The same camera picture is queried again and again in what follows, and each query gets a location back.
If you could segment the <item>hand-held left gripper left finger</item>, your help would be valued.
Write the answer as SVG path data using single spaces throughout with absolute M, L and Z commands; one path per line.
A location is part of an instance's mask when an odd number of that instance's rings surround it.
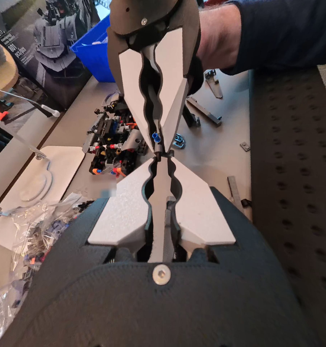
M 105 204 L 89 238 L 92 245 L 125 247 L 148 261 L 153 246 L 152 206 L 157 158 L 150 158 L 117 184 L 116 195 Z

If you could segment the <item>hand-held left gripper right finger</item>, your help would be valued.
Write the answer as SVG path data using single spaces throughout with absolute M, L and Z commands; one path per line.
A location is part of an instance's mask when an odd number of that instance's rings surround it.
M 210 246 L 230 246 L 236 242 L 230 226 L 210 186 L 175 157 L 168 158 L 171 193 L 171 239 L 176 261 L 188 253 Z

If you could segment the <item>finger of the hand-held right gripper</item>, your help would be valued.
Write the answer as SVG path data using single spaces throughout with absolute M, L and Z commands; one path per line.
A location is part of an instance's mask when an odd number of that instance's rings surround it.
M 149 122 L 145 117 L 147 99 L 141 88 L 141 74 L 144 67 L 143 55 L 135 50 L 127 49 L 119 54 L 123 93 L 133 118 L 151 152 L 154 145 L 149 133 Z
M 158 93 L 161 112 L 158 124 L 164 151 L 167 153 L 177 131 L 187 95 L 188 83 L 183 74 L 183 29 L 165 34 L 155 47 L 154 61 L 161 77 Z

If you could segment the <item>long grey lego beam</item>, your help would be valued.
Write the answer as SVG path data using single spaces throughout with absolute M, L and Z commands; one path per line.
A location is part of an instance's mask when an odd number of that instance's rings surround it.
M 201 114 L 206 116 L 215 126 L 220 127 L 222 124 L 222 117 L 215 116 L 210 111 L 201 106 L 193 97 L 187 97 L 186 102 L 194 109 L 198 110 Z

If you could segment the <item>lego car model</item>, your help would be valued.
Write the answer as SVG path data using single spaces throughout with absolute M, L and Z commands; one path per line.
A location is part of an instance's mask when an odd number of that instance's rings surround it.
M 126 177 L 138 166 L 140 156 L 147 153 L 144 140 L 124 96 L 111 93 L 101 108 L 94 112 L 96 121 L 87 131 L 83 152 L 93 154 L 89 167 L 92 175 L 110 173 Z

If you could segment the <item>clear bag of small lego parts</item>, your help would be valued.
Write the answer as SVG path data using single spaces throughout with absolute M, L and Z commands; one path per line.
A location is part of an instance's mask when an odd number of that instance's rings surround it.
M 40 202 L 11 210 L 16 228 L 9 268 L 9 283 L 0 288 L 0 338 L 27 297 L 34 275 L 48 252 L 74 221 L 94 202 L 71 193 L 60 202 Z

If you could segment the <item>dark lego panel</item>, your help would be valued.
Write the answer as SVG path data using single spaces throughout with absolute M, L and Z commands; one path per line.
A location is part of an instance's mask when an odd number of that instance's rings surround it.
M 183 111 L 182 111 L 182 116 L 183 119 L 185 120 L 188 128 L 200 128 L 201 124 L 200 124 L 200 118 L 196 117 L 194 114 L 192 114 L 187 105 L 185 104 L 183 106 Z

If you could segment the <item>grey car lego box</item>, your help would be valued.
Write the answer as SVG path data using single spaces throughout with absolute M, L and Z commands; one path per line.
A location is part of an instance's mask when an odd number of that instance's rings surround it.
M 91 77 L 71 46 L 99 21 L 94 1 L 0 1 L 0 43 L 52 102 L 67 109 Z

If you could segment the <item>person's right hand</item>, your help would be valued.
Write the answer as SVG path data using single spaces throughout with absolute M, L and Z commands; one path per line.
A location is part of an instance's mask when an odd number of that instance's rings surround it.
M 234 67 L 241 39 L 239 8 L 225 4 L 199 13 L 201 38 L 197 52 L 203 70 Z

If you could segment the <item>blue plastic bin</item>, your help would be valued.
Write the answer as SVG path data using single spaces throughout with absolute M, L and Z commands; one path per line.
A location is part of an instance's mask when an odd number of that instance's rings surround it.
M 107 28 L 110 26 L 110 15 L 96 24 L 91 30 L 83 35 L 70 49 L 89 69 L 99 82 L 115 82 L 111 73 L 107 48 Z

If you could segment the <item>white book stand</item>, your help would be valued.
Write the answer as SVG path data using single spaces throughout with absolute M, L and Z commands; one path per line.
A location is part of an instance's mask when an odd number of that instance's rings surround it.
M 0 98 L 9 96 L 9 89 L 18 81 L 16 63 L 2 48 L 6 62 L 0 67 Z M 16 233 L 8 217 L 10 211 L 61 200 L 85 156 L 81 147 L 39 149 L 60 113 L 23 101 L 31 109 L 19 129 L 8 123 L 8 115 L 0 121 L 0 246 L 7 249 L 11 249 Z

